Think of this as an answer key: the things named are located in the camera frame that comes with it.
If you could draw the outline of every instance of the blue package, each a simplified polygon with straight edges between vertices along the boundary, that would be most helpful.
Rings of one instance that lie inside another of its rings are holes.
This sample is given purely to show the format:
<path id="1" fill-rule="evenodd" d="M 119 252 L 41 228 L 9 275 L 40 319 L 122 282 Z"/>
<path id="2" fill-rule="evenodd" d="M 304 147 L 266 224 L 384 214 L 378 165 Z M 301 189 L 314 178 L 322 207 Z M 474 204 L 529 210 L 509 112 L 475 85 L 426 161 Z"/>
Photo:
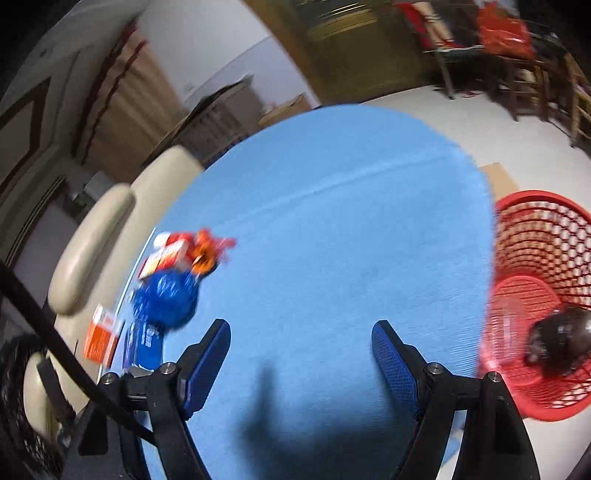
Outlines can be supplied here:
<path id="1" fill-rule="evenodd" d="M 149 375 L 162 364 L 164 330 L 135 320 L 125 336 L 123 368 L 135 377 Z"/>
<path id="2" fill-rule="evenodd" d="M 160 270 L 146 278 L 132 298 L 134 318 L 166 328 L 189 320 L 197 304 L 199 282 L 189 271 Z"/>

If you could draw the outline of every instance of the white floor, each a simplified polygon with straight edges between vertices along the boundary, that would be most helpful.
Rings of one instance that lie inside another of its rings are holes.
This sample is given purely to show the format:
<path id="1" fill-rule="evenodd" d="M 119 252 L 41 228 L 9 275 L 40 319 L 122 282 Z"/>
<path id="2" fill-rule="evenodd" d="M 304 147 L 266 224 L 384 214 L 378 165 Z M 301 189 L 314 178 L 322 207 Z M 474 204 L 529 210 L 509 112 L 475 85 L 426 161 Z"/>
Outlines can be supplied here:
<path id="1" fill-rule="evenodd" d="M 570 148 L 569 137 L 535 116 L 514 122 L 486 95 L 449 100 L 432 87 L 395 93 L 367 102 L 423 120 L 469 153 L 476 165 L 501 163 L 522 190 L 549 190 L 591 212 L 591 159 Z M 568 420 L 526 419 L 542 480 L 564 480 L 591 442 L 591 408 Z M 437 477 L 452 477 L 456 458 Z"/>

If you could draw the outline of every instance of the cardboard box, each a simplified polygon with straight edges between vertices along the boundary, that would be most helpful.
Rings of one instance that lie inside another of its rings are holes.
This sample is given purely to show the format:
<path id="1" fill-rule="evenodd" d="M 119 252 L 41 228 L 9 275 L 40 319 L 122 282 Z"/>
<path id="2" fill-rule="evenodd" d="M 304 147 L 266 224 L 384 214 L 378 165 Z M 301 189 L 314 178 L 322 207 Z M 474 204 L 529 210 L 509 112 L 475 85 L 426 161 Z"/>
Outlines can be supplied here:
<path id="1" fill-rule="evenodd" d="M 518 185 L 500 163 L 495 162 L 484 165 L 480 167 L 480 171 L 488 177 L 496 202 L 511 193 L 519 191 Z"/>
<path id="2" fill-rule="evenodd" d="M 261 128 L 270 127 L 271 125 L 277 124 L 282 120 L 299 115 L 300 113 L 309 112 L 310 110 L 312 110 L 312 107 L 306 98 L 306 94 L 301 93 L 294 99 L 289 100 L 286 103 L 282 103 L 281 105 L 272 109 L 259 120 L 259 126 Z"/>

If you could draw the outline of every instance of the blue gripper pad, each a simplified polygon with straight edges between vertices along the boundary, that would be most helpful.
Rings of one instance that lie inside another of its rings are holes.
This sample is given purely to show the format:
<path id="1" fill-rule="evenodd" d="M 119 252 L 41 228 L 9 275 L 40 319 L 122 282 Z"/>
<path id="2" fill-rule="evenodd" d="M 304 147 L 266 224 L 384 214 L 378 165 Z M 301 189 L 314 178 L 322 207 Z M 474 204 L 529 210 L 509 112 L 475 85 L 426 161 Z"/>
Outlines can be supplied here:
<path id="1" fill-rule="evenodd" d="M 403 359 L 405 353 L 399 352 L 407 346 L 402 343 L 386 320 L 380 320 L 374 325 L 371 344 L 394 397 L 413 415 L 416 415 L 420 409 L 417 380 L 409 369 L 412 366 L 407 365 Z"/>
<path id="2" fill-rule="evenodd" d="M 185 419 L 203 408 L 230 348 L 230 325 L 218 319 L 202 341 L 191 345 L 179 359 L 178 393 Z"/>

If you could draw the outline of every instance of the metal screw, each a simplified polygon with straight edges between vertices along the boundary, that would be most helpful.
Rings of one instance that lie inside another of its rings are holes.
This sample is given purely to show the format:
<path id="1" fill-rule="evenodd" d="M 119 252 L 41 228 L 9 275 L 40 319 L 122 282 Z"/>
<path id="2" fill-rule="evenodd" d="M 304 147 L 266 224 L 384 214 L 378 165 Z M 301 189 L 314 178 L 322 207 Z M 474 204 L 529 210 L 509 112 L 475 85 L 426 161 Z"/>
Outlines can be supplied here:
<path id="1" fill-rule="evenodd" d="M 115 380 L 117 380 L 117 374 L 113 372 L 109 372 L 103 375 L 103 378 L 100 379 L 101 383 L 105 385 L 111 385 Z"/>
<path id="2" fill-rule="evenodd" d="M 488 380 L 494 383 L 498 383 L 503 380 L 503 377 L 499 372 L 488 372 L 486 376 L 488 377 Z"/>
<path id="3" fill-rule="evenodd" d="M 443 373 L 443 365 L 438 364 L 437 362 L 431 362 L 427 365 L 427 370 L 431 372 L 433 375 L 439 375 Z"/>
<path id="4" fill-rule="evenodd" d="M 164 375 L 170 375 L 177 369 L 177 364 L 174 362 L 166 362 L 165 364 L 160 365 L 160 372 Z"/>

